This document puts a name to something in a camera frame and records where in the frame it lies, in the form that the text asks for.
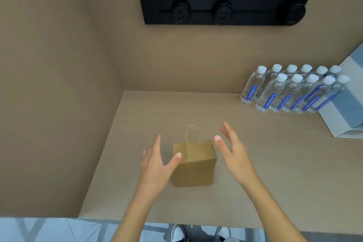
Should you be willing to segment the black wall power track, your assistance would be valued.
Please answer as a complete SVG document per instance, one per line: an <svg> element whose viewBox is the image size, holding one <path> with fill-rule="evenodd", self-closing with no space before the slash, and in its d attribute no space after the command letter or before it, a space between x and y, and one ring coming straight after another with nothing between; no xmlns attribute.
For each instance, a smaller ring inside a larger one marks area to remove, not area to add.
<svg viewBox="0 0 363 242"><path fill-rule="evenodd" d="M172 7L176 0L140 0L146 25L174 25ZM213 8L220 0L185 0L190 17L185 25L214 26ZM306 7L308 0L227 0L232 17L227 26L285 26L284 14L293 5Z"/></svg>

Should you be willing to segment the brown paper bag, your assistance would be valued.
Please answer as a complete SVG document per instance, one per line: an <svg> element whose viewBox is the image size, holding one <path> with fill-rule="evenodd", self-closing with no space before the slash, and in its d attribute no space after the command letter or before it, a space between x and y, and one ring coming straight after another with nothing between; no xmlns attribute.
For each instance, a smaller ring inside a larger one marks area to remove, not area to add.
<svg viewBox="0 0 363 242"><path fill-rule="evenodd" d="M181 153L181 162L173 172L171 181L177 188L194 186L209 186L213 184L217 155L211 139L189 141L189 125L185 132L183 143L172 144L172 155Z"/></svg>

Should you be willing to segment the black round socket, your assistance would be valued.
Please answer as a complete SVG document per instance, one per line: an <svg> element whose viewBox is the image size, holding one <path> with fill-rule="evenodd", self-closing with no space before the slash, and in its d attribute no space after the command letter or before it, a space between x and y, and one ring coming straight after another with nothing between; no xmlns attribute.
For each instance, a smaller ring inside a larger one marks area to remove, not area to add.
<svg viewBox="0 0 363 242"><path fill-rule="evenodd" d="M213 17L216 25L229 25L232 17L232 6L229 1L218 1L213 8Z"/></svg>
<svg viewBox="0 0 363 242"><path fill-rule="evenodd" d="M304 5L297 4L290 6L284 14L284 25L293 26L298 24L305 16L306 8Z"/></svg>
<svg viewBox="0 0 363 242"><path fill-rule="evenodd" d="M172 7L172 20L177 25L187 24L190 12L189 5L185 0L176 0Z"/></svg>

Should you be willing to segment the person's left hand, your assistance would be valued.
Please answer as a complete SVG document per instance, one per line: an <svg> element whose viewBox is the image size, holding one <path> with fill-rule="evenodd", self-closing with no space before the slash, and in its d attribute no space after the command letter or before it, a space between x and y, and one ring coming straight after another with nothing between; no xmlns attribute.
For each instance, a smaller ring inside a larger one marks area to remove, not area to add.
<svg viewBox="0 0 363 242"><path fill-rule="evenodd" d="M143 151L142 172L138 188L141 191L161 193L167 186L173 171L167 171L161 157L161 135L152 146Z"/></svg>

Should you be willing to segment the person's left forearm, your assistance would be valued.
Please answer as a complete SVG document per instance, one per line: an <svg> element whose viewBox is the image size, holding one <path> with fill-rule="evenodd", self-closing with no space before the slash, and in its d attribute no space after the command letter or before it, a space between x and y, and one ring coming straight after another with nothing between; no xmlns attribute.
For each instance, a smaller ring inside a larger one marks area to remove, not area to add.
<svg viewBox="0 0 363 242"><path fill-rule="evenodd" d="M148 214L158 195L159 193L137 190L111 242L139 242Z"/></svg>

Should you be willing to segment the group of clear water bottles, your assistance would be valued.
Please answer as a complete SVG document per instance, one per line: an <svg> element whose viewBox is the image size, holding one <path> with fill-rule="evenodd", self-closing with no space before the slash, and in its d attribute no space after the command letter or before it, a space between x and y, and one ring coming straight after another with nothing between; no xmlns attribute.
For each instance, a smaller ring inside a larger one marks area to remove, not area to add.
<svg viewBox="0 0 363 242"><path fill-rule="evenodd" d="M310 106L326 93L331 85L349 82L348 76L338 74L342 68L333 65L330 69L304 64L300 69L294 64L282 70L274 64L270 70L263 65L254 71L247 81L240 100L244 103L256 101L256 109L262 112L314 112Z"/></svg>

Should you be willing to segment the person's right white shoe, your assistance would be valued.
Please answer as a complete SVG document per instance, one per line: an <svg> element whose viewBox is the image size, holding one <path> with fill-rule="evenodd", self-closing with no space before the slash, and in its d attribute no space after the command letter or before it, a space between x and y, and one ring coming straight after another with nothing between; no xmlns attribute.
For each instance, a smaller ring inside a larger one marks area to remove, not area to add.
<svg viewBox="0 0 363 242"><path fill-rule="evenodd" d="M216 229L215 239L213 242L240 242L240 241L232 237L229 227L219 226Z"/></svg>

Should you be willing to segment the person's white shoe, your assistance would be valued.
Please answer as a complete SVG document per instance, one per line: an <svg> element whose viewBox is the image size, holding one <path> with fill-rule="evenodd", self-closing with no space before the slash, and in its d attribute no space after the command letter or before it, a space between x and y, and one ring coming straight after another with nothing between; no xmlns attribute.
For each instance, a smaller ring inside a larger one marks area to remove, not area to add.
<svg viewBox="0 0 363 242"><path fill-rule="evenodd" d="M240 241L232 237L229 227L219 226L216 229L215 239L213 242L240 242Z"/></svg>
<svg viewBox="0 0 363 242"><path fill-rule="evenodd" d="M188 242L184 227L181 224L174 224L172 226L170 242Z"/></svg>

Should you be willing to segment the person's right hand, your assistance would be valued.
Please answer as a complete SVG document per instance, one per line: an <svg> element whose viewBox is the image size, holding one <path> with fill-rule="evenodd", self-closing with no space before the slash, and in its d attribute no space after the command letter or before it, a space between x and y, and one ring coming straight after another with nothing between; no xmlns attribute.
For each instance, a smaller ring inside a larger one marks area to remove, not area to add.
<svg viewBox="0 0 363 242"><path fill-rule="evenodd" d="M220 131L230 142L231 156L224 160L225 165L233 178L245 189L258 179L257 172L234 129L227 122L223 122Z"/></svg>

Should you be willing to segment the grey blue box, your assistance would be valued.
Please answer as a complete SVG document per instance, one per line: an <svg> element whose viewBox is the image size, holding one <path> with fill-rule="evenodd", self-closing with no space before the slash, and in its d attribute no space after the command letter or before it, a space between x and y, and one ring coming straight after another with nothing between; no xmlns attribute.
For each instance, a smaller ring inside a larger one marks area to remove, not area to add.
<svg viewBox="0 0 363 242"><path fill-rule="evenodd" d="M340 64L350 81L341 93L328 93L318 113L335 138L363 139L363 42Z"/></svg>

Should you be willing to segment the person's right forearm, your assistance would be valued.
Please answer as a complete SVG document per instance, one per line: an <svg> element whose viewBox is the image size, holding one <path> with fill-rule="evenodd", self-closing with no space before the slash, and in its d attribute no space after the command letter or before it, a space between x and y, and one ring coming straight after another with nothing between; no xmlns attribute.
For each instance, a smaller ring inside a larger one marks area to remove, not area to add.
<svg viewBox="0 0 363 242"><path fill-rule="evenodd" d="M270 242L308 242L259 177L240 185L255 207Z"/></svg>

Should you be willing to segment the person's left white shoe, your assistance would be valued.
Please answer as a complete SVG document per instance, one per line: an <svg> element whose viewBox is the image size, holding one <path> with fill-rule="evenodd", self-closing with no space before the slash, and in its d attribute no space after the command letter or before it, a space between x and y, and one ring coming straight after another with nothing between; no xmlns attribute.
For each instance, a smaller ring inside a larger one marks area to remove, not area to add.
<svg viewBox="0 0 363 242"><path fill-rule="evenodd" d="M174 224L172 226L170 242L188 242L184 227L181 224Z"/></svg>

